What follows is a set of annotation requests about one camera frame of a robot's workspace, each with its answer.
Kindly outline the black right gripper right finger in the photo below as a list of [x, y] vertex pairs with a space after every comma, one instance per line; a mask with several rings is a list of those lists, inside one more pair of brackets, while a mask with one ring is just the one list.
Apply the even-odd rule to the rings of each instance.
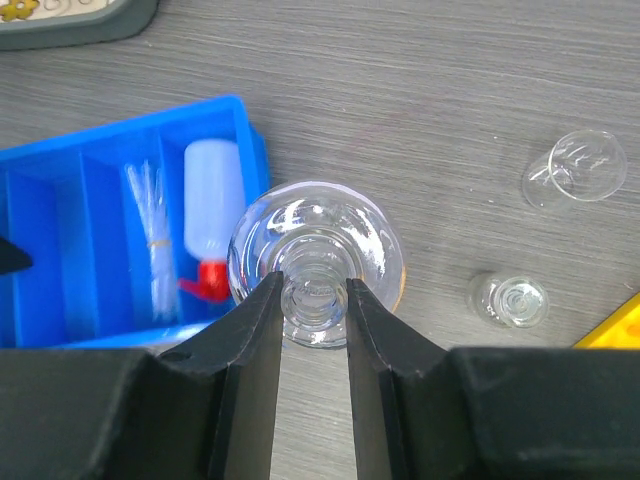
[[362, 479], [635, 479], [634, 350], [445, 350], [347, 283]]

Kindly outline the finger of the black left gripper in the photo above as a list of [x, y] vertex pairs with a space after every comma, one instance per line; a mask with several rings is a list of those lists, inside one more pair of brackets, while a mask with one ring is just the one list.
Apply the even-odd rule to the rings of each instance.
[[0, 274], [8, 275], [33, 266], [32, 257], [23, 249], [0, 237]]

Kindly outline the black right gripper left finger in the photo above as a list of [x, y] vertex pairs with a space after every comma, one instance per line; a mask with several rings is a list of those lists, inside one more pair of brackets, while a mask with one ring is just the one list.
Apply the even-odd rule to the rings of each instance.
[[283, 277], [162, 354], [5, 350], [5, 479], [266, 479]]

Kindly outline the blue divided plastic bin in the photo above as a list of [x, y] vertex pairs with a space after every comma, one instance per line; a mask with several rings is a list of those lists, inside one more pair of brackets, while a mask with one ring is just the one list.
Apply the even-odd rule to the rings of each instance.
[[202, 139], [237, 144], [248, 201], [269, 189], [263, 136], [242, 100], [222, 96], [6, 149], [1, 235], [32, 266], [1, 279], [5, 348], [109, 348], [180, 341], [228, 313], [179, 292], [168, 321], [153, 316], [148, 241], [126, 167], [149, 164], [163, 187], [178, 276], [198, 263], [184, 247], [184, 152]]

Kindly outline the small clear glass bottle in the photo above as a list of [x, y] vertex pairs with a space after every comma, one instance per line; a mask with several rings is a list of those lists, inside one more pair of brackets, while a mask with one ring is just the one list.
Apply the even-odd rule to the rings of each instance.
[[474, 277], [467, 289], [467, 304], [480, 319], [501, 328], [533, 328], [550, 310], [545, 288], [514, 271], [483, 272]]

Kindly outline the bundle of plastic pipettes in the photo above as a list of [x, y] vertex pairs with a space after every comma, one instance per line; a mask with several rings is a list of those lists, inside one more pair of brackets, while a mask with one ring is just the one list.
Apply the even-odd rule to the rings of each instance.
[[162, 171], [145, 160], [126, 164], [124, 172], [136, 203], [150, 260], [152, 319], [169, 324], [177, 319], [177, 278]]

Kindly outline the white wash bottle red cap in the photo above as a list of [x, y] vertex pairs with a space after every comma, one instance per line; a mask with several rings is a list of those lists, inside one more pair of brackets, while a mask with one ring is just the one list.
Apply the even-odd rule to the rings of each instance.
[[230, 296], [228, 248], [245, 211], [239, 147], [223, 139], [189, 144], [184, 152], [184, 246], [198, 261], [197, 278], [182, 278], [182, 290], [205, 301]]

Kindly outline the yellow test tube rack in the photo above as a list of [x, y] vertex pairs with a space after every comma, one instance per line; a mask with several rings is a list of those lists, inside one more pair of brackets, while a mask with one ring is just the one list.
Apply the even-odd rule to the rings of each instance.
[[581, 349], [640, 349], [640, 293], [621, 305], [607, 319], [578, 341]]

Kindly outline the clear glass beaker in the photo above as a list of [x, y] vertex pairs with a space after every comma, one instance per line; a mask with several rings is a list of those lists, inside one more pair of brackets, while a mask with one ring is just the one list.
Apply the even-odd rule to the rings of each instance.
[[522, 192], [530, 205], [545, 211], [598, 202], [622, 186], [627, 168], [626, 153], [613, 134], [574, 131], [530, 163]]

